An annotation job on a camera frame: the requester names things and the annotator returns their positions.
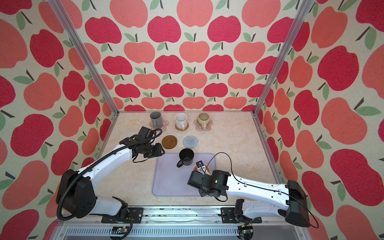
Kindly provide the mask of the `orange mug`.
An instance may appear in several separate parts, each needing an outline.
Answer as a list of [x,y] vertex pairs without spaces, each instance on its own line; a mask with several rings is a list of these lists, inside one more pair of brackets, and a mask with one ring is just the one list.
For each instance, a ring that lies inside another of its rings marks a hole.
[[200,167],[195,166],[193,171],[199,172],[201,174],[211,175],[210,170],[209,170],[209,168],[207,168],[206,165],[203,165],[203,166],[200,166]]

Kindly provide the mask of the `black mug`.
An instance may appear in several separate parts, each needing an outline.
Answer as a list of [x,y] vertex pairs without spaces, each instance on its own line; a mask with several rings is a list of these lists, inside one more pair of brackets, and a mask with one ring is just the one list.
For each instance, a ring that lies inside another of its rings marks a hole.
[[180,160],[177,163],[177,168],[182,166],[190,166],[193,163],[194,151],[192,149],[183,149],[179,153]]

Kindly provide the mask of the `pink flower coaster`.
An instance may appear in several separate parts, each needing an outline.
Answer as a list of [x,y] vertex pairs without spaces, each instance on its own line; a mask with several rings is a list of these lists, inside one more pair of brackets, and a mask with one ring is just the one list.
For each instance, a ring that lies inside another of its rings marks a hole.
[[197,120],[194,120],[194,121],[193,121],[193,124],[194,124],[194,126],[195,126],[195,128],[196,128],[196,131],[198,131],[198,132],[202,132],[202,131],[209,132],[209,131],[211,131],[211,129],[212,129],[212,125],[214,124],[214,121],[210,121],[209,124],[208,124],[208,126],[206,127],[205,130],[203,129],[203,127],[201,127],[201,126],[199,125],[199,123],[198,123]]
[[[163,132],[165,132],[165,131],[167,130],[167,127],[169,126],[170,122],[167,121],[167,120],[162,119],[162,123],[163,123],[163,126],[161,127],[161,129],[163,130]],[[152,121],[149,122],[149,126],[150,126],[150,129],[151,129],[151,130],[156,129],[156,128],[153,126]]]

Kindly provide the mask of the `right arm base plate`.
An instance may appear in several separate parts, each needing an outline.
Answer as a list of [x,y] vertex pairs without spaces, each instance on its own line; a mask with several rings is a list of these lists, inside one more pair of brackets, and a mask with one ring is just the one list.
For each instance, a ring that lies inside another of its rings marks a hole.
[[221,208],[219,216],[222,218],[223,224],[244,223],[247,225],[250,223],[261,224],[263,222],[261,217],[257,217],[255,219],[245,217],[243,215],[243,211],[236,208]]

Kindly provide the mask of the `front aluminium rail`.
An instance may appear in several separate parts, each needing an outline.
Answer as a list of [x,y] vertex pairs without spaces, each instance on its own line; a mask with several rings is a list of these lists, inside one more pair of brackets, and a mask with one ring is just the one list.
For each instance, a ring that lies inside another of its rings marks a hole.
[[282,218],[261,224],[223,224],[224,206],[133,206],[143,208],[140,224],[103,224],[100,216],[58,221],[47,240],[309,240],[308,230]]

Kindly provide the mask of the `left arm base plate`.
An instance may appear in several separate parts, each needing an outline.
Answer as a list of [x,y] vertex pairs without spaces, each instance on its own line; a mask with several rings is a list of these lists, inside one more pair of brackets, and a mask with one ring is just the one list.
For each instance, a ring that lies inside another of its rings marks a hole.
[[102,216],[103,224],[140,224],[143,217],[143,208],[123,208],[116,216]]

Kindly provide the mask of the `brown round coaster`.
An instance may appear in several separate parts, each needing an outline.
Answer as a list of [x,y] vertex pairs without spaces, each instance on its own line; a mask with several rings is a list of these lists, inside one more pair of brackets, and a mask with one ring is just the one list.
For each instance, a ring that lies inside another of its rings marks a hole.
[[173,149],[177,146],[178,140],[173,135],[165,136],[162,140],[162,146],[164,149]]

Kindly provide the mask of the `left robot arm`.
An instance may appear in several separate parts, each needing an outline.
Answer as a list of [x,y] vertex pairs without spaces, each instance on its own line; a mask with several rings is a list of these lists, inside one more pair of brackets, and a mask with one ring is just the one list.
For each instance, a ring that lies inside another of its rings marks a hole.
[[57,218],[68,221],[88,215],[98,215],[127,223],[132,220],[128,204],[113,197],[97,196],[94,188],[123,163],[143,155],[145,159],[165,154],[162,144],[117,145],[96,162],[79,169],[68,170],[62,175],[56,202]]

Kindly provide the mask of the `grey mug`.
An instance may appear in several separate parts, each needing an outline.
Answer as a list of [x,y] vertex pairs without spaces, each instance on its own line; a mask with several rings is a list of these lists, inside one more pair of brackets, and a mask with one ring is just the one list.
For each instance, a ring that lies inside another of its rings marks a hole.
[[161,129],[163,127],[163,119],[160,112],[152,112],[150,118],[154,129]]

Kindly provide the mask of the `white mug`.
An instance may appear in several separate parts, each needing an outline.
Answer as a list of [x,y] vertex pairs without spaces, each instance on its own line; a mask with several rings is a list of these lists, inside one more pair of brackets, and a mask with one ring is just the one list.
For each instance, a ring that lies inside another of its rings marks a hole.
[[188,116],[184,113],[175,115],[176,127],[180,130],[185,130],[188,125]]

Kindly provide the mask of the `beige mug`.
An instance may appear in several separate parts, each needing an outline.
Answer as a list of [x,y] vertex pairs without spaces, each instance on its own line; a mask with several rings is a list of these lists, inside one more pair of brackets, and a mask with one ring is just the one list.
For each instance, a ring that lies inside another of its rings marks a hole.
[[198,125],[205,131],[211,122],[210,116],[207,113],[201,113],[197,117]]

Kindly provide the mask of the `lavender silicone tray mat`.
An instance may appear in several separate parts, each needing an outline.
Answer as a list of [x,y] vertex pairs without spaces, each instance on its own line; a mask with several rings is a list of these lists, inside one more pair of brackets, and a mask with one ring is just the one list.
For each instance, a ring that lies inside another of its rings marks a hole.
[[199,197],[198,189],[188,185],[191,172],[198,161],[208,166],[208,172],[216,169],[213,154],[195,153],[193,163],[189,166],[177,167],[178,153],[167,153],[157,159],[152,193],[158,197]]

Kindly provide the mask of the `aluminium frame post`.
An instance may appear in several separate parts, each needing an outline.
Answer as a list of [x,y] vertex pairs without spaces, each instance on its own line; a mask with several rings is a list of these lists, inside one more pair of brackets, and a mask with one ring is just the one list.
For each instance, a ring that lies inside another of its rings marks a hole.
[[294,21],[282,45],[282,48],[279,51],[279,55],[277,57],[277,60],[275,61],[272,71],[267,77],[267,81],[263,88],[262,94],[258,98],[257,105],[252,113],[252,116],[254,119],[256,119],[256,117],[259,114],[259,111],[261,110],[263,104],[265,103],[265,100],[269,94],[269,91],[272,89],[273,82],[277,80],[277,75],[282,68],[282,65],[285,61],[286,56],[289,54],[290,50],[293,50],[293,42],[296,39],[300,31],[300,28],[303,25],[303,22],[310,11],[312,4],[314,4],[315,1],[308,0],[308,1],[301,1],[301,3],[302,4],[299,6],[296,17],[294,18]]
[[95,81],[95,84],[97,85],[98,89],[100,90],[104,100],[108,104],[109,108],[112,111],[112,115],[114,117],[117,117],[119,115],[119,110],[117,108],[116,103],[114,102],[103,78],[101,77],[99,71],[97,70],[94,61],[92,60],[91,55],[89,54],[87,48],[85,47],[84,43],[82,42],[81,38],[79,37],[75,26],[73,25],[71,18],[67,14],[64,5],[61,3],[61,1],[48,1],[51,8],[53,9],[56,17],[58,18],[59,22],[61,23],[62,27],[66,31],[69,39],[72,41],[74,47],[76,48],[81,60],[85,64],[85,67],[87,68],[89,74]]

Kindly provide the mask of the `grey round knitted coaster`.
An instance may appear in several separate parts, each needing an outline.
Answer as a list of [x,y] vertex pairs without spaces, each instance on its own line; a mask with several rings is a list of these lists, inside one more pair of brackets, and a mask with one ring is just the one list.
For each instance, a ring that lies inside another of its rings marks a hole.
[[187,136],[183,140],[183,145],[187,149],[193,149],[199,144],[199,140],[195,136]]

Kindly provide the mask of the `right aluminium frame post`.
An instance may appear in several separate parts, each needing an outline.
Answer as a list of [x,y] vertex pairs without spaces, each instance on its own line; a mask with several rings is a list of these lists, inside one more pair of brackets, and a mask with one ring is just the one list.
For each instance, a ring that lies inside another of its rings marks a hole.
[[293,50],[293,42],[296,39],[300,31],[300,28],[303,25],[303,22],[310,11],[312,4],[314,4],[315,1],[308,0],[308,1],[301,1],[301,3],[302,4],[299,6],[296,17],[294,18],[294,21],[282,45],[282,48],[279,51],[279,55],[277,57],[277,60],[275,61],[272,71],[267,77],[267,81],[263,88],[262,94],[258,98],[257,105],[252,113],[252,116],[254,119],[256,119],[256,117],[259,114],[259,111],[261,110],[263,104],[265,103],[265,100],[269,94],[269,91],[272,89],[273,82],[277,80],[277,75],[282,68],[282,65],[285,61],[286,56],[289,54],[290,50]]

